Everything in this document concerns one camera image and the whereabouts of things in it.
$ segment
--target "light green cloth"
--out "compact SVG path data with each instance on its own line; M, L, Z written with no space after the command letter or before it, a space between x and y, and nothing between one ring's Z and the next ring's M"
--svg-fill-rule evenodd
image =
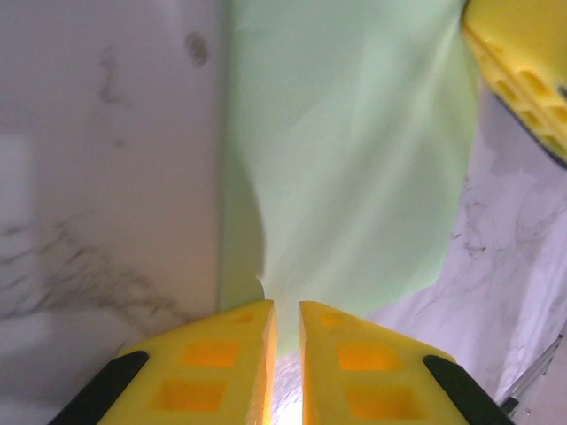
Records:
M460 0L233 0L221 308L365 315L439 276L475 122Z

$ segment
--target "green fabric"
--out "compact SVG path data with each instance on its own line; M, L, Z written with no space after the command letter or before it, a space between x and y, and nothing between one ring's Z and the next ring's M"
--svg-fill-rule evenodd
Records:
M475 123L462 6L231 2L221 308L265 292L280 352L300 300L363 316L439 277Z

